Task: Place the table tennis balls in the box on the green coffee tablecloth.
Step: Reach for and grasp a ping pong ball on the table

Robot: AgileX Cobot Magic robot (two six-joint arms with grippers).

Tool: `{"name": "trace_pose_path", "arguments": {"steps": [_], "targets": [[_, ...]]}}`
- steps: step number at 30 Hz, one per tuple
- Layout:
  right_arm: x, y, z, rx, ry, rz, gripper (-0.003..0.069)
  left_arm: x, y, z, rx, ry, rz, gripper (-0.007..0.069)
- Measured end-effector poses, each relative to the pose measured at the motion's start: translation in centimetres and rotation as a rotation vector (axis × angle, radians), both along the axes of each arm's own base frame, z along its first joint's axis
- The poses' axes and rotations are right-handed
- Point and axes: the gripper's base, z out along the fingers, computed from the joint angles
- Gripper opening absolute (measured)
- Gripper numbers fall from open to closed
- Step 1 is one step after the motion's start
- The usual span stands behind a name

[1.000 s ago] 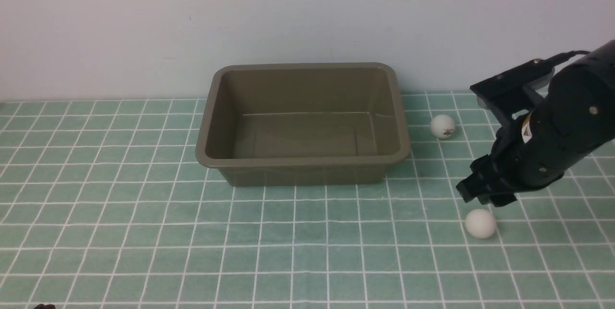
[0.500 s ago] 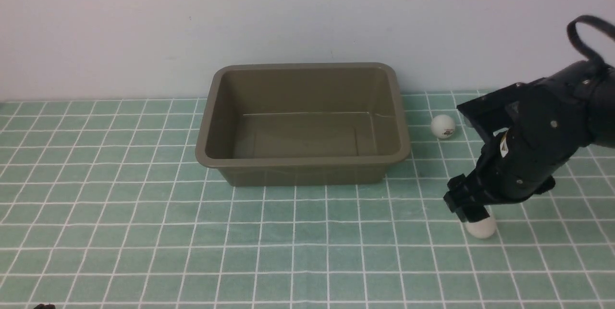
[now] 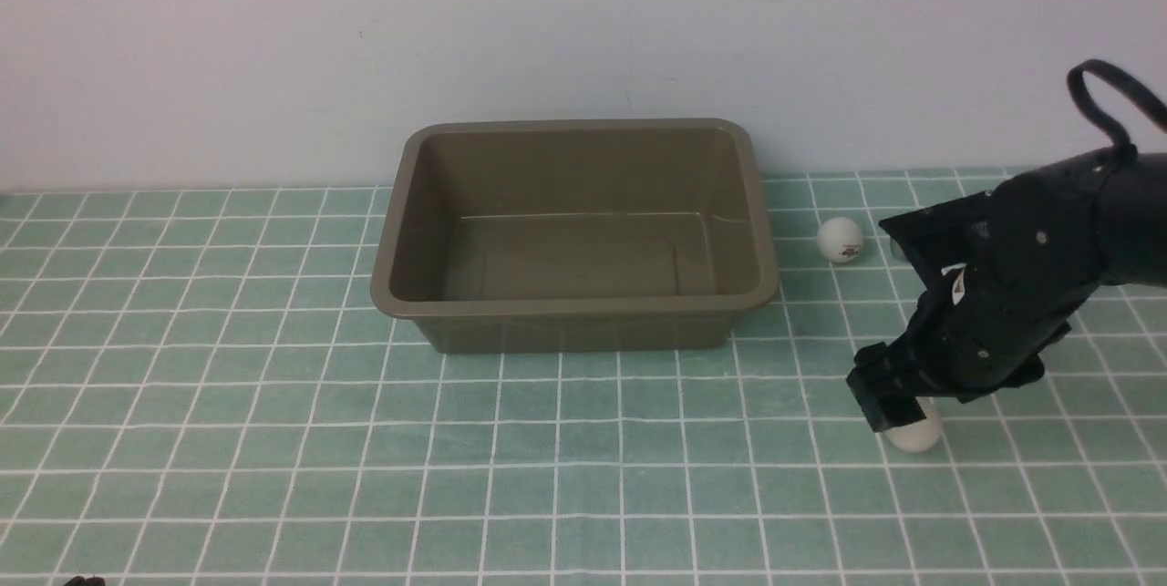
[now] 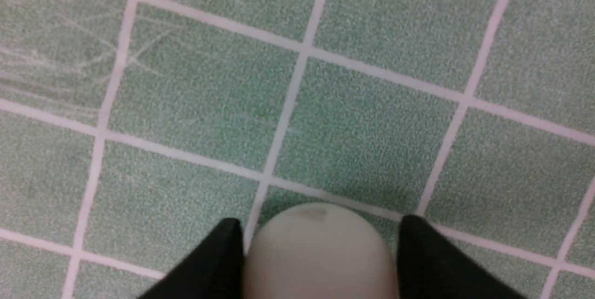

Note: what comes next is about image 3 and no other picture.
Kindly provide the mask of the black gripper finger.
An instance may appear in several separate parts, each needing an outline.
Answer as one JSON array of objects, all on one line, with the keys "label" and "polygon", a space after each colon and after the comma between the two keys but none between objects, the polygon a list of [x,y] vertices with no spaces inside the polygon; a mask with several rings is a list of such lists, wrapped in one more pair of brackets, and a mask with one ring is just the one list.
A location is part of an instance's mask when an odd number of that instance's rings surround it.
[{"label": "black gripper finger", "polygon": [[846,385],[872,432],[925,420],[920,398],[929,395],[930,383],[903,344],[864,346],[853,357]]}]

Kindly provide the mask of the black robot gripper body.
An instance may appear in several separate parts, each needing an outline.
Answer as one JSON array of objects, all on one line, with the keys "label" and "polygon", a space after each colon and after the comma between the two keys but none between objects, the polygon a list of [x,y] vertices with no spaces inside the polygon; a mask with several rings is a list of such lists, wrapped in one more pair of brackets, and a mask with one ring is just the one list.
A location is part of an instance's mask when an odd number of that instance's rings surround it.
[{"label": "black robot gripper body", "polygon": [[964,402],[1039,378],[1037,354],[1109,281],[1098,240],[1107,170],[1030,170],[879,225],[925,291],[903,344],[929,395]]}]

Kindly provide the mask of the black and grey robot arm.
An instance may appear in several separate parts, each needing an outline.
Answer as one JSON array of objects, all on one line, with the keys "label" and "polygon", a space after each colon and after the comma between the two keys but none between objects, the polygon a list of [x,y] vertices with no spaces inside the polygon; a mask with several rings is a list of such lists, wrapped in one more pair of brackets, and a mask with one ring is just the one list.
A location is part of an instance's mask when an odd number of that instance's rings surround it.
[{"label": "black and grey robot arm", "polygon": [[1163,155],[1088,151],[880,225],[925,289],[904,332],[864,346],[847,375],[876,433],[921,421],[925,396],[1037,382],[1039,355],[1104,284],[1162,287]]}]

